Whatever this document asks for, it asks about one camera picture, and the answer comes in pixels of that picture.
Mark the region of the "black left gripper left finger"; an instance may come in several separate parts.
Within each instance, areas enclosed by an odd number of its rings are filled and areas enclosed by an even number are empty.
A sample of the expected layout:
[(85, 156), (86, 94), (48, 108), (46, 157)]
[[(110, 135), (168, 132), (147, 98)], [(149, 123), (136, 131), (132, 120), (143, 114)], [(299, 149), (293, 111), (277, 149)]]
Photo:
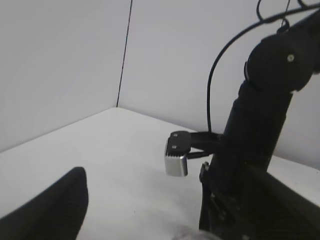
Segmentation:
[(87, 175), (74, 167), (39, 195), (0, 219), (2, 240), (75, 240), (89, 205)]

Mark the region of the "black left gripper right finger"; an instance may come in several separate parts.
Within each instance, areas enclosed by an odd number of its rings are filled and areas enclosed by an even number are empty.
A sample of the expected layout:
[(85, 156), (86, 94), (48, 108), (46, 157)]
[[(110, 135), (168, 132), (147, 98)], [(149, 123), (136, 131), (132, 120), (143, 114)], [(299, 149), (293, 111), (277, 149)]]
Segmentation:
[(320, 208), (269, 173), (248, 166), (240, 212), (254, 240), (318, 240)]

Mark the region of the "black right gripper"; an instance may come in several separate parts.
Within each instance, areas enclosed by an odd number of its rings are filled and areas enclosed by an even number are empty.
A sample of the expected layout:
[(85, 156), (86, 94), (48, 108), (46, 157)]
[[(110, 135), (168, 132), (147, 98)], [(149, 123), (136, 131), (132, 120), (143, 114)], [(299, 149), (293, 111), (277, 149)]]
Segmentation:
[(254, 151), (216, 150), (201, 166), (199, 228), (215, 235), (264, 235), (265, 156)]

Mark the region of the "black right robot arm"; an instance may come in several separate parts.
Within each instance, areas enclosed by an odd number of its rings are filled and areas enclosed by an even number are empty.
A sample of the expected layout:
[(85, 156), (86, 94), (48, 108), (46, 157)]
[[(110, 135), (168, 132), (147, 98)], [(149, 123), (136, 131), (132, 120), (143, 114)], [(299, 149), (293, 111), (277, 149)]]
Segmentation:
[(294, 92), (319, 72), (318, 11), (253, 49), (220, 146), (201, 166), (201, 230), (222, 240), (319, 239), (319, 207), (268, 173)]

